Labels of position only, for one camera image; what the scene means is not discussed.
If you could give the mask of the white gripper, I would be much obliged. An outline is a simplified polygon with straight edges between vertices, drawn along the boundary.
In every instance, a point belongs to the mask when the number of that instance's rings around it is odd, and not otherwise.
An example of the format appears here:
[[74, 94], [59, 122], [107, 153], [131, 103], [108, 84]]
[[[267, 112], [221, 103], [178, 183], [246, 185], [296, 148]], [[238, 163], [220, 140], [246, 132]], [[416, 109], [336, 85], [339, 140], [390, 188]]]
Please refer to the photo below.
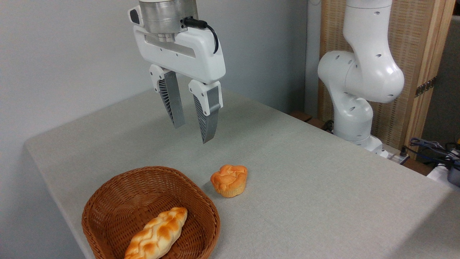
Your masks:
[[185, 24], [198, 19], [196, 5], [137, 5], [128, 10], [134, 36], [174, 128], [185, 124], [176, 73], [191, 80], [189, 91], [200, 125], [203, 143], [214, 138], [218, 112], [223, 107], [220, 80], [226, 72], [222, 49], [208, 28]]

